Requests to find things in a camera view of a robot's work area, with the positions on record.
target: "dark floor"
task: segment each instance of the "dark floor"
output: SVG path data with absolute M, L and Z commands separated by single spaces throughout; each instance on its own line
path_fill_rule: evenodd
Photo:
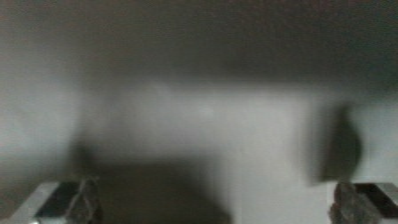
M 230 218 L 169 165 L 102 168 L 105 224 L 226 224 Z

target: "gray wall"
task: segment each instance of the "gray wall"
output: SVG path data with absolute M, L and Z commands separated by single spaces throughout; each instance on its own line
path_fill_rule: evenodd
M 75 176 L 84 139 L 98 163 L 205 158 L 198 182 L 237 224 L 327 223 L 324 111 L 391 88 L 395 27 L 370 25 L 395 21 L 391 6 L 2 2 L 2 213 L 40 181 Z M 372 181 L 397 178 L 384 101 L 354 113 Z

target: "white wall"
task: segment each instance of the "white wall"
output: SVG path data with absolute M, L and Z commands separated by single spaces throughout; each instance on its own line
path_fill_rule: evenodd
M 324 108 L 363 95 L 361 69 L 324 75 L 335 63 L 319 63 L 336 55 L 320 33 L 285 27 L 295 18 L 279 22 L 285 15 L 258 9 L 240 24 L 237 5 L 224 13 L 221 4 L 157 4 L 4 3 L 4 213 L 29 192 L 22 186 L 68 172 L 84 129 L 105 163 L 208 159 L 199 181 L 237 224 L 327 223 L 333 183 L 311 185 L 311 152 L 331 118 Z M 276 26 L 262 31 L 255 21 L 267 19 Z M 368 149 L 390 151 L 395 107 L 366 111 Z M 375 135 L 386 124 L 391 135 Z M 381 172 L 395 176 L 393 156 L 375 152 L 366 161 L 359 180 Z

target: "dark ceiling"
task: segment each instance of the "dark ceiling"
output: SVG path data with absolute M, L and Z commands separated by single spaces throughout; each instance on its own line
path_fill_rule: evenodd
M 398 80 L 398 1 L 2 4 L 38 41 L 73 43 L 89 73 L 164 72 L 194 79 L 359 85 Z

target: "metal object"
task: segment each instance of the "metal object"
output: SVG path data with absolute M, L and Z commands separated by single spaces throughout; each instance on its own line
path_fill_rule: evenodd
M 340 183 L 333 224 L 398 224 L 398 188 L 391 183 Z
M 100 224 L 96 183 L 43 183 L 11 218 L 0 224 Z

